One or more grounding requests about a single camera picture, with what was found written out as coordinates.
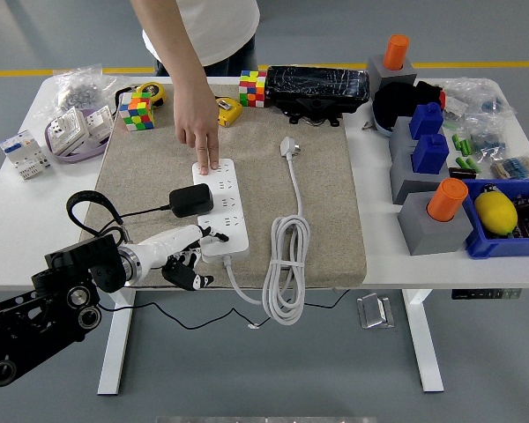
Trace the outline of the person's right hand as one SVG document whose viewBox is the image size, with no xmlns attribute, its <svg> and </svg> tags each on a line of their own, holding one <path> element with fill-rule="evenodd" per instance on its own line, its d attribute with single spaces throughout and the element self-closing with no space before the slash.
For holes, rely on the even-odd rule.
<svg viewBox="0 0 529 423">
<path fill-rule="evenodd" d="M 195 150 L 202 175 L 219 165 L 218 117 L 218 105 L 208 84 L 175 85 L 175 135 L 180 143 Z"/>
</svg>

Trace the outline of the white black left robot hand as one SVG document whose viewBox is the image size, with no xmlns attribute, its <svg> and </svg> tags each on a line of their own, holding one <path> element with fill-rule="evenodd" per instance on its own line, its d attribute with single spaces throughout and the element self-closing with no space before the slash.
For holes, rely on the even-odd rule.
<svg viewBox="0 0 529 423">
<path fill-rule="evenodd" d="M 218 233 L 210 226 L 181 226 L 154 235 L 139 244 L 120 247 L 121 258 L 126 258 L 130 269 L 127 281 L 142 281 L 149 270 L 161 268 L 163 278 L 187 291 L 197 291 L 213 282 L 212 276 L 201 276 L 194 271 L 198 256 L 194 250 L 199 241 L 207 236 L 220 242 L 229 241 L 226 234 Z"/>
</svg>

